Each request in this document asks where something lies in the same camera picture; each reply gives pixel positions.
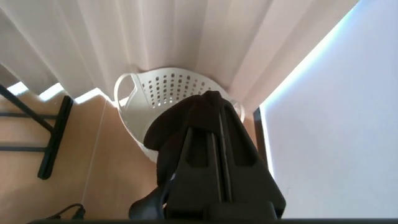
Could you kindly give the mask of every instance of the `power cord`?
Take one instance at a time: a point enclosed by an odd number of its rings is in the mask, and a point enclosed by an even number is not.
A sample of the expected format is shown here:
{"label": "power cord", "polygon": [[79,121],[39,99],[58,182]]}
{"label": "power cord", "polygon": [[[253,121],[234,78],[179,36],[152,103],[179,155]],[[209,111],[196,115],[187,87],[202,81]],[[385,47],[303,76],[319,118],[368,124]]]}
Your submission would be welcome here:
{"label": "power cord", "polygon": [[82,220],[84,219],[86,210],[84,206],[80,203],[74,203],[73,205],[69,205],[68,207],[64,208],[63,210],[59,211],[58,213],[47,217],[45,219],[61,219],[61,214],[66,212],[67,210],[73,208],[73,207],[79,207],[79,209],[75,212],[75,214],[72,216],[73,220]]}

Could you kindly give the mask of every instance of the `white wall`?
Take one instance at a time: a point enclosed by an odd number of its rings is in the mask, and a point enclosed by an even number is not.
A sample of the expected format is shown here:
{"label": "white wall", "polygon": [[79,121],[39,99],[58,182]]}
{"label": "white wall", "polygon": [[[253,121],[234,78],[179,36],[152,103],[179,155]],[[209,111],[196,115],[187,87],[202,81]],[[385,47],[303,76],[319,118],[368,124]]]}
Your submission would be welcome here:
{"label": "white wall", "polygon": [[398,217],[398,1],[332,32],[262,105],[284,218]]}

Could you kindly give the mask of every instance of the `white plastic basket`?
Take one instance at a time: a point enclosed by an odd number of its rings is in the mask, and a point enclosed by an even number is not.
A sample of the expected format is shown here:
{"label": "white plastic basket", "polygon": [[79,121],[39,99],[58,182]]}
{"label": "white plastic basket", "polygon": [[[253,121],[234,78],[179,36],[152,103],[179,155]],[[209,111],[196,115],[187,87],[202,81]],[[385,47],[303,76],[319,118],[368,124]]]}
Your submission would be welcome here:
{"label": "white plastic basket", "polygon": [[[134,89],[124,106],[119,104],[118,90],[124,78],[131,77]],[[147,149],[143,142],[152,122],[165,110],[182,99],[203,94],[207,90],[219,91],[230,101],[241,121],[244,120],[243,106],[231,97],[213,80],[181,68],[160,68],[144,73],[121,75],[114,86],[114,99],[124,127],[136,140],[144,154],[156,162],[157,151]]]}

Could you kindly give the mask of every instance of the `floor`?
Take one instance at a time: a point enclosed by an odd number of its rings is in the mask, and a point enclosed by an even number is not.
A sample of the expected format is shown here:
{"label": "floor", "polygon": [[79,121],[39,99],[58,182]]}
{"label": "floor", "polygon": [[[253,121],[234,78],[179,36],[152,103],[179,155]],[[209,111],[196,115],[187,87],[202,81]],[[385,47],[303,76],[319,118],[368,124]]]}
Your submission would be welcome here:
{"label": "floor", "polygon": [[[29,92],[19,98],[37,113],[57,114],[63,94],[45,103]],[[0,97],[0,111],[18,109]],[[48,132],[29,118],[0,118],[0,124],[1,145],[47,144]],[[254,138],[252,119],[244,125]],[[45,218],[73,203],[85,206],[86,218],[127,218],[129,206],[156,186],[155,164],[124,129],[117,109],[102,96],[73,105],[48,180],[36,177],[42,155],[0,152],[1,223]]]}

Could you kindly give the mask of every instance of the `beige curtain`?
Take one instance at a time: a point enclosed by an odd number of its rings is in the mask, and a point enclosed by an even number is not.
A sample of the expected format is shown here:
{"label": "beige curtain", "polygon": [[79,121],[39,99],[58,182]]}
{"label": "beige curtain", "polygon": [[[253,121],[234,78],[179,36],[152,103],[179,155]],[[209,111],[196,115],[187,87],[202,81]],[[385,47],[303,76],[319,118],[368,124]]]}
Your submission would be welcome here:
{"label": "beige curtain", "polygon": [[0,0],[0,63],[37,94],[111,99],[134,67],[186,68],[254,111],[356,2]]}

